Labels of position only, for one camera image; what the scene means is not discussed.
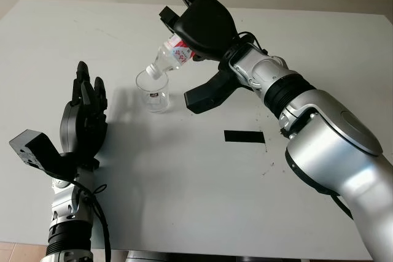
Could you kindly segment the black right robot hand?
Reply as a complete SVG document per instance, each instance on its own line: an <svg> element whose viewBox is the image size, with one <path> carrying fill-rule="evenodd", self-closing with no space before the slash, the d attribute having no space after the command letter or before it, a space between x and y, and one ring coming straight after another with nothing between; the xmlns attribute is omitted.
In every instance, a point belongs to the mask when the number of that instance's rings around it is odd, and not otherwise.
<svg viewBox="0 0 393 262"><path fill-rule="evenodd" d="M201 58L220 61L238 38L235 22L218 0L183 0L187 6L178 15L168 6L160 20Z"/></svg>

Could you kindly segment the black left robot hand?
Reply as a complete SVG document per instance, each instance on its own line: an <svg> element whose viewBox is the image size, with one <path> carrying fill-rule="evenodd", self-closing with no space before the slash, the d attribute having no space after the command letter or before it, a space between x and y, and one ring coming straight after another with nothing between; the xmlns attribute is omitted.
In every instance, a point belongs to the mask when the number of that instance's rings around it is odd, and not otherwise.
<svg viewBox="0 0 393 262"><path fill-rule="evenodd" d="M88 66L80 61L73 81L72 99L66 104L60 123L62 155L75 165L94 171L99 167L95 158L106 133L107 97L104 82L96 77L90 83Z"/></svg>

